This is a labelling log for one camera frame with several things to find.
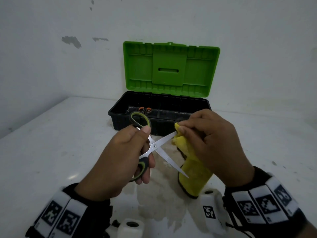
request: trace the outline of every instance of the toolbox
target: toolbox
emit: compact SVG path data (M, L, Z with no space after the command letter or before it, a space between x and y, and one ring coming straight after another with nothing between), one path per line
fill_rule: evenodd
M131 91L125 92L108 112L114 129L130 125L131 112L149 107L151 134L166 136L175 131L175 121L211 109L202 97L209 95L219 53L218 47L124 42L125 84Z

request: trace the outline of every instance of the orange and black scissors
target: orange and black scissors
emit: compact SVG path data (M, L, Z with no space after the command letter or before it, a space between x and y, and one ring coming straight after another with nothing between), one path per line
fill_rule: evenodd
M145 114L145 115L148 115L152 112L152 109L151 108L144 108L144 107L141 107L139 108L139 112Z

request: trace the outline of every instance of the yellow cloth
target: yellow cloth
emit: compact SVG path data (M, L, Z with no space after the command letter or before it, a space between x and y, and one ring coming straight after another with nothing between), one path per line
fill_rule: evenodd
M189 176L186 178L182 173L179 173L179 182L187 193L191 196L198 197L200 191L212 176L210 172L197 158L194 149L186 138L178 131L179 124L175 124L175 129L178 134L173 138L172 142L186 156L182 170Z

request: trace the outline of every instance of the black and white marker tag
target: black and white marker tag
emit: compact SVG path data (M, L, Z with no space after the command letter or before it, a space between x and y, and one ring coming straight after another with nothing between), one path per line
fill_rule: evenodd
M41 218L34 225L34 228L42 236L45 238L49 237L52 229L54 228L70 199L70 196L62 191L58 191L54 194Z
M77 200L70 200L53 229L50 238L71 238L87 209L87 205Z
M251 189L250 193L269 224L288 220L286 214L266 185Z
M274 176L271 177L265 184L270 188L288 215L292 217L299 207L287 189L285 189L281 182Z
M266 224L259 210L254 204L251 196L247 191L238 191L232 193L233 199L236 201L243 216L250 224Z

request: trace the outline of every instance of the person's right hand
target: person's right hand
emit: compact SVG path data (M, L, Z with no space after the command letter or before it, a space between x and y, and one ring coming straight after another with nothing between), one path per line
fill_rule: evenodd
M252 181L254 167L241 147L235 127L215 112L204 109L179 122L179 131L196 156L228 187Z

